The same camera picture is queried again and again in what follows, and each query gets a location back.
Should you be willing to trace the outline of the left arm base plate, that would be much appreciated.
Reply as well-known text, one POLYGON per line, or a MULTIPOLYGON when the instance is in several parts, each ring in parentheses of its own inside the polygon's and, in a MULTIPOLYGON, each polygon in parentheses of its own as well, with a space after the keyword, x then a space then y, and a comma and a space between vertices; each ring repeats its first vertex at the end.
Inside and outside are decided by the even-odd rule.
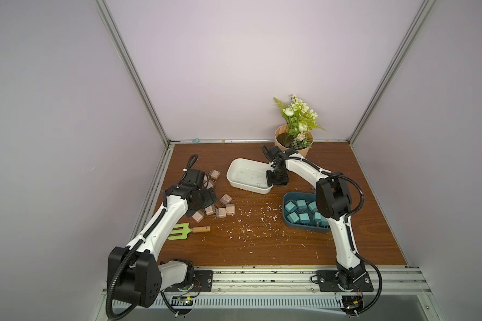
POLYGON ((168 287, 166 292, 211 292, 214 272, 212 270, 195 270, 189 281, 168 287))

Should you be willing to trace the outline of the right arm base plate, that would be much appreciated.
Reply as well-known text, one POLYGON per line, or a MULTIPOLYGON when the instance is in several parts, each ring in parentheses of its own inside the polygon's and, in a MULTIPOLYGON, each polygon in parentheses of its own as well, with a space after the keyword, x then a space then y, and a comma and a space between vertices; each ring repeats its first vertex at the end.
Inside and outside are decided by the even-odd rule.
POLYGON ((321 292, 373 292, 374 287, 367 272, 345 270, 318 270, 316 280, 321 292))

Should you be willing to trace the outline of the white plastic storage box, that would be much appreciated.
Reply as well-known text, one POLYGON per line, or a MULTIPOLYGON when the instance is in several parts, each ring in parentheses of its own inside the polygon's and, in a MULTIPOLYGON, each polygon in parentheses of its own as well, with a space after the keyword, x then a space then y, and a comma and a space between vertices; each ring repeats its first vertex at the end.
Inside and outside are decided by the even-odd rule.
POLYGON ((271 170, 268 163, 235 159, 231 162, 226 177, 232 187, 265 195, 273 187, 266 177, 266 172, 271 170))

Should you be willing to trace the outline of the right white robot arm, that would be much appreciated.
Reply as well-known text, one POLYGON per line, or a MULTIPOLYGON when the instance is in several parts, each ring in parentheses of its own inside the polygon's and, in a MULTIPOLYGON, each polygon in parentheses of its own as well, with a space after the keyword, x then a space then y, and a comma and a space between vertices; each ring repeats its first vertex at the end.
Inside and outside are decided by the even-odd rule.
POLYGON ((359 254, 352 231, 352 216, 364 204, 361 187, 341 172, 330 172, 319 167, 294 149, 282 151, 278 147, 267 148, 262 145, 262 151, 271 166, 271 170, 266 172, 270 185, 285 186, 289 182, 288 173, 292 172, 315 187, 317 208, 329 224, 336 247, 340 290, 355 290, 358 282, 366 280, 366 265, 369 265, 377 273, 378 292, 381 292, 382 274, 375 264, 359 254))

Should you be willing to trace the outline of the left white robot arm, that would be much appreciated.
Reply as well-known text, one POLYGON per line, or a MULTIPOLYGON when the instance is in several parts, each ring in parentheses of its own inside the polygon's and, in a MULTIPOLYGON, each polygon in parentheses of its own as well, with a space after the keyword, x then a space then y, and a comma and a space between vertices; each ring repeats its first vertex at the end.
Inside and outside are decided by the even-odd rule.
POLYGON ((182 179, 162 191, 162 204, 147 225, 124 247, 115 247, 108 256, 107 299, 109 320, 120 320, 134 308, 150 307, 159 293, 194 283, 194 266, 174 259, 159 264, 158 258, 170 233, 184 216, 192 216, 217 202, 213 188, 206 188, 205 172, 186 169, 182 179))

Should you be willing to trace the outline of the teal plastic storage box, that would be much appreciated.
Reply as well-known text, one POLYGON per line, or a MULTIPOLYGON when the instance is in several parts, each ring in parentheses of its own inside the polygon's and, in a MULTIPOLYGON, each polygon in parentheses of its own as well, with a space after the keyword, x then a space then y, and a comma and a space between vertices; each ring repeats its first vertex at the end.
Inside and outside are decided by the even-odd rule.
POLYGON ((288 227, 320 233, 331 231, 327 219, 317 208, 314 193, 286 193, 283 198, 282 216, 288 227))

